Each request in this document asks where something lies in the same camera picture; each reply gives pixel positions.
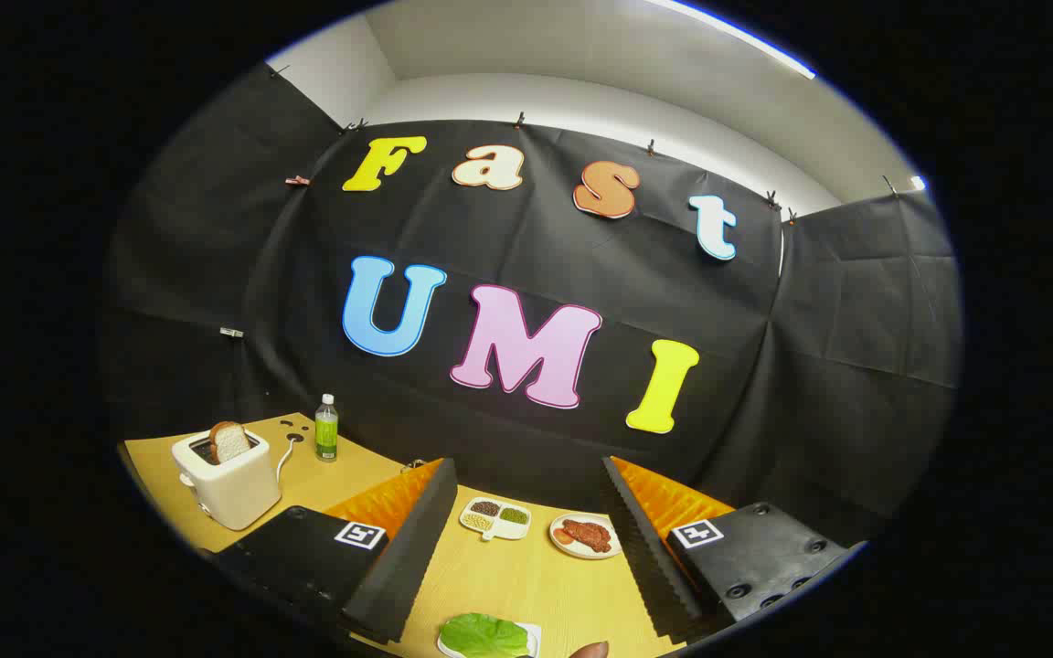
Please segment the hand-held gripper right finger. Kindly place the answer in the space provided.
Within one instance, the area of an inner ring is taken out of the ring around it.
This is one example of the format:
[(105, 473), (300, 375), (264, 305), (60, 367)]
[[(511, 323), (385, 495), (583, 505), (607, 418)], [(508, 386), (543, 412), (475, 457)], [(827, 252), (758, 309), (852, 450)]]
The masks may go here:
[(605, 455), (603, 502), (657, 634), (695, 644), (781, 607), (866, 536), (866, 511), (799, 465), (697, 486)]

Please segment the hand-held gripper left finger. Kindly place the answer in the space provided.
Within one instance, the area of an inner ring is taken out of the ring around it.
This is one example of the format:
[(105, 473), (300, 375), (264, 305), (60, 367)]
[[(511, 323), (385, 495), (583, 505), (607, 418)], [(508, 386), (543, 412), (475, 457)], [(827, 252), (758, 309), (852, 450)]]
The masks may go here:
[(456, 493), (454, 460), (433, 460), (325, 511), (290, 505), (211, 559), (311, 629), (397, 642)]

